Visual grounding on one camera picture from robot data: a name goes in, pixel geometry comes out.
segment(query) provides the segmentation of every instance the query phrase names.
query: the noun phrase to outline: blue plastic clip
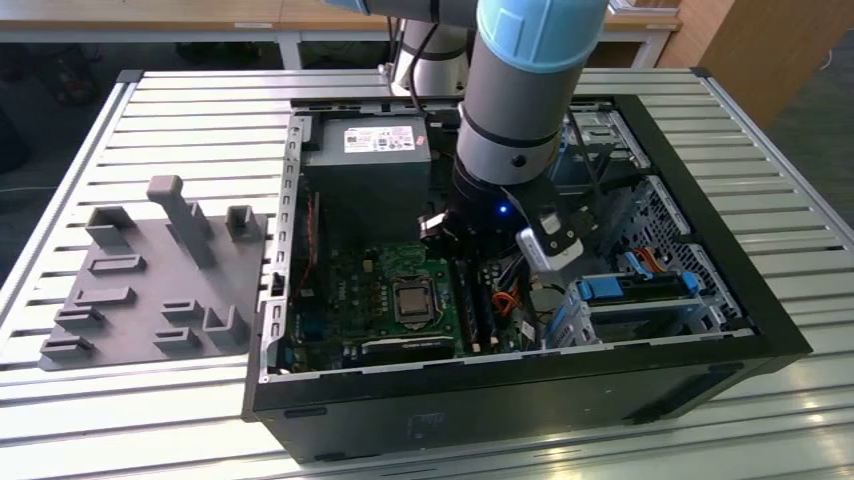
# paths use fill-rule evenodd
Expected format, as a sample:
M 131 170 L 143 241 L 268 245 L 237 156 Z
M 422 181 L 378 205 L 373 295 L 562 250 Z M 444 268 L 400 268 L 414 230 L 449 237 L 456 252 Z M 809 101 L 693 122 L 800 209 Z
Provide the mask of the blue plastic clip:
M 644 268 L 644 265 L 641 265 L 641 262 L 638 261 L 638 257 L 636 257 L 636 254 L 632 252 L 626 252 L 626 260 L 629 260 L 629 264 L 632 265 L 632 268 L 636 269 L 636 271 L 644 275 L 644 277 L 648 280 L 653 279 L 653 273 L 650 273 L 650 271 Z
M 697 295 L 700 293 L 700 281 L 697 280 L 697 275 L 692 272 L 684 272 L 683 281 L 685 282 L 685 286 L 689 288 L 692 295 Z
M 582 300 L 593 300 L 593 288 L 586 280 L 578 282 L 578 293 L 582 295 Z

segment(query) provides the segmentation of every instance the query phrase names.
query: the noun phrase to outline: green circuit board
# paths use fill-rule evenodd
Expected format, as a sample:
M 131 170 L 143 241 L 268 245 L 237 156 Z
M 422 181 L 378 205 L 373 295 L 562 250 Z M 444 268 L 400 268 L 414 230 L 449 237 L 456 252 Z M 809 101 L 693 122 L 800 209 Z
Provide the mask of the green circuit board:
M 333 252 L 328 328 L 345 347 L 366 340 L 450 336 L 464 355 L 461 327 L 448 262 L 426 258 L 421 243 L 393 244 L 365 251 Z M 401 322 L 404 286 L 429 285 L 429 320 Z

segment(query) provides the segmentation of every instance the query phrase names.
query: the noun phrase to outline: aluminum table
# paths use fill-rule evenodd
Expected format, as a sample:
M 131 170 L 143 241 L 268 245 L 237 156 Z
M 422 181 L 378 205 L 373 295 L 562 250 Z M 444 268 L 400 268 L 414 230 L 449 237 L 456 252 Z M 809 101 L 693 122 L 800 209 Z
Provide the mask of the aluminum table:
M 854 474 L 854 234 L 717 82 L 689 70 L 589 70 L 580 93 L 641 96 L 816 349 L 787 370 L 676 420 L 309 466 L 240 419 L 246 356 L 41 371 L 93 208 L 163 215 L 146 200 L 147 180 L 177 174 L 209 215 L 250 204 L 273 231 L 289 99 L 388 92 L 372 71 L 151 72 L 126 80 L 0 291 L 0 478 Z

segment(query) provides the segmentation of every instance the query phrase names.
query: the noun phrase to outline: robotic arm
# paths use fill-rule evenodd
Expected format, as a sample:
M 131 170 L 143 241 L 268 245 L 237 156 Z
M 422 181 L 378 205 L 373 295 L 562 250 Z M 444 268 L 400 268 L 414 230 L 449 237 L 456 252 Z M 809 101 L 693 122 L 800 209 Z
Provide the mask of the robotic arm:
M 326 2 L 365 14 L 478 29 L 461 104 L 453 210 L 477 222 L 510 201 L 529 224 L 517 241 L 534 270 L 561 270 L 584 253 L 581 230 L 592 224 L 566 211 L 544 173 L 558 152 L 608 0 Z

